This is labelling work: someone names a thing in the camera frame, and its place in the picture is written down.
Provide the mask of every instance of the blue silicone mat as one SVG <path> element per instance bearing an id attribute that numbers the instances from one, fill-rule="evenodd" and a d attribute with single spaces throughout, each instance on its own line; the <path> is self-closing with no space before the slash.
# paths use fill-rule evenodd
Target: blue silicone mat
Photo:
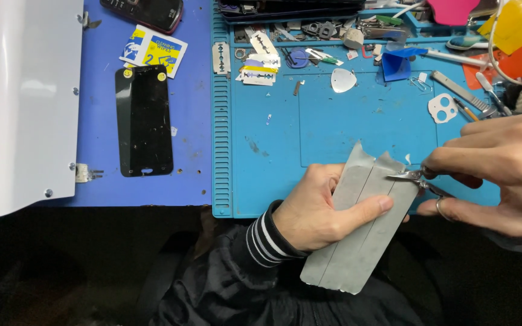
<path id="1" fill-rule="evenodd" d="M 362 11 L 361 17 L 375 14 L 392 16 L 396 9 Z M 347 48 L 341 41 L 273 42 L 278 48 L 312 46 L 323 49 L 341 61 L 339 68 L 354 70 L 358 86 L 335 93 L 330 86 L 336 65 L 319 63 L 303 69 L 290 69 L 281 55 L 282 66 L 273 86 L 243 85 L 234 79 L 243 66 L 234 56 L 235 48 L 252 48 L 251 44 L 234 43 L 233 29 L 227 25 L 213 5 L 211 41 L 230 44 L 231 73 L 212 75 L 213 123 L 213 213 L 217 218 L 257 218 L 275 199 L 285 198 L 312 163 L 345 162 L 356 141 L 375 157 L 385 151 L 399 161 L 416 168 L 433 149 L 445 141 L 459 137 L 468 123 L 459 112 L 447 123 L 436 124 L 428 112 L 428 101 L 441 93 L 456 96 L 430 78 L 439 70 L 457 84 L 466 81 L 460 64 L 432 57 L 411 62 L 412 75 L 429 76 L 433 87 L 422 94 L 410 80 L 376 83 L 378 67 L 373 59 L 347 60 Z M 407 13 L 402 17 L 415 31 L 409 45 L 447 52 L 444 43 L 465 29 L 420 24 Z M 440 30 L 440 37 L 424 37 L 427 31 Z M 366 40 L 368 43 L 385 43 Z M 297 81 L 305 84 L 293 95 Z M 482 90 L 470 91 L 490 103 Z M 471 190 L 447 176 L 433 181 L 454 196 L 484 205 L 497 205 L 499 190 L 485 183 Z"/>

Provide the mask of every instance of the blue table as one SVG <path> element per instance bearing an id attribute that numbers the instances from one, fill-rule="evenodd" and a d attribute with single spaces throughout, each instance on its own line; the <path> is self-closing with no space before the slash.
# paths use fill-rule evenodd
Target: blue table
<path id="1" fill-rule="evenodd" d="M 76 196 L 54 201 L 67 206 L 202 205 L 211 203 L 211 2 L 185 0 L 174 36 L 188 43 L 170 91 L 174 171 L 171 175 L 123 177 L 118 170 L 114 73 L 135 23 L 86 0 L 96 29 L 83 33 L 77 162 L 103 170 L 103 177 L 76 184 Z"/>

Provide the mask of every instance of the zipper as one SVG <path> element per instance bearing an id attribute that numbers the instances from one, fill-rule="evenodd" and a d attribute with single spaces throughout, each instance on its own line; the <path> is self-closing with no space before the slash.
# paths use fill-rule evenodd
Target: zipper
<path id="1" fill-rule="evenodd" d="M 313 318 L 315 319 L 315 325 L 323 326 L 321 323 L 320 315 L 317 314 L 317 311 L 315 311 L 315 308 L 312 307 L 311 310 L 313 311 Z"/>

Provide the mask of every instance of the black jacket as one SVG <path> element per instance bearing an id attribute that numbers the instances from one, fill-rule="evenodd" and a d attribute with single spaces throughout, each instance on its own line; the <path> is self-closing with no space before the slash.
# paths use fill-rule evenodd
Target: black jacket
<path id="1" fill-rule="evenodd" d="M 163 297 L 154 325 L 422 325 L 409 301 L 371 277 L 357 295 L 301 282 L 307 254 L 277 231 L 272 212 L 235 226 Z"/>

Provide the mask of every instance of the white panel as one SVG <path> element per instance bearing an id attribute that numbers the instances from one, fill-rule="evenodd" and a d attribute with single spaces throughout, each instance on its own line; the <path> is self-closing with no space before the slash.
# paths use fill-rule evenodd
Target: white panel
<path id="1" fill-rule="evenodd" d="M 0 216 L 74 195 L 83 0 L 0 0 Z"/>

